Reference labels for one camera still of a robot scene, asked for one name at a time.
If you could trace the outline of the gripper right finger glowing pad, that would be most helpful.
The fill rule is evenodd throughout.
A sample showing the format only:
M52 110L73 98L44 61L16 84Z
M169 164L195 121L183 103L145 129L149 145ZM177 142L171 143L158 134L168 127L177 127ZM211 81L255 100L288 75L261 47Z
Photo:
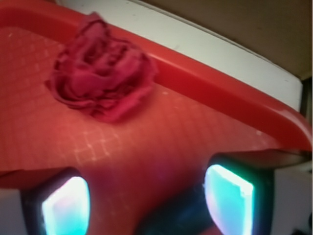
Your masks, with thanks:
M204 175L211 219L223 235L271 233L273 170L231 155L214 155Z

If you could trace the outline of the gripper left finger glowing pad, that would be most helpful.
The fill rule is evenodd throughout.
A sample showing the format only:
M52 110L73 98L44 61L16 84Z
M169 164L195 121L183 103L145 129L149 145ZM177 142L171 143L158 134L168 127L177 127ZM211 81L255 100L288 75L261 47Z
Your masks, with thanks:
M90 220L87 181L72 167L30 170L22 189L29 235L85 235Z

